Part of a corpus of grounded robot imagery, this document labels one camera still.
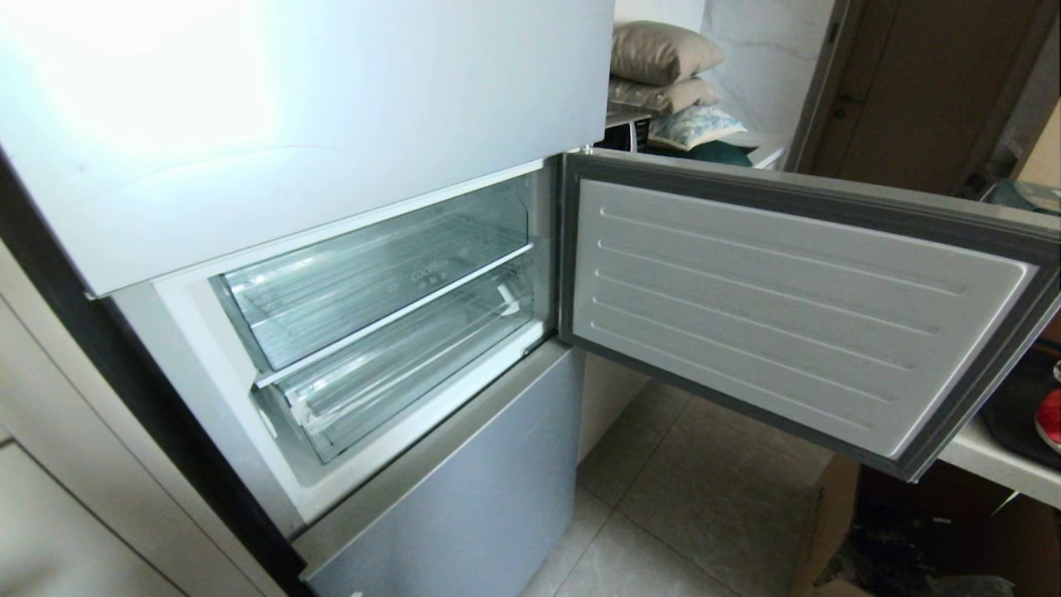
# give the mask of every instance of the refrigerator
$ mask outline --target refrigerator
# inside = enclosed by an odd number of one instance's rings
[[[126,4],[4,5],[0,145],[317,595],[519,595],[586,353],[917,480],[1061,305],[1056,217],[589,147],[607,1]]]

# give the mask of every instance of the transparent plastic drawer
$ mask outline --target transparent plastic drawer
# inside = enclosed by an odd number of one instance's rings
[[[263,398],[290,409],[327,463],[528,323],[532,264],[519,257],[264,388]]]
[[[530,239],[522,176],[215,279],[262,372],[279,371]]]

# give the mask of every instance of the beige pillow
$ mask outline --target beige pillow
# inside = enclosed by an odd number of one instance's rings
[[[677,83],[725,59],[713,41],[673,24],[633,21],[611,35],[611,73],[649,85]]]
[[[608,81],[608,107],[671,116],[691,105],[718,103],[718,93],[702,78],[686,78],[666,87],[656,87],[612,76]]]

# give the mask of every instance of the brown door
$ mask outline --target brown door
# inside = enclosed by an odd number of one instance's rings
[[[989,124],[1012,109],[1006,87],[1043,2],[860,4],[810,171],[952,194]]]

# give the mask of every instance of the gray tile floor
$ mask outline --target gray tile floor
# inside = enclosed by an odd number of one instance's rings
[[[830,453],[651,382],[523,597],[784,597]]]

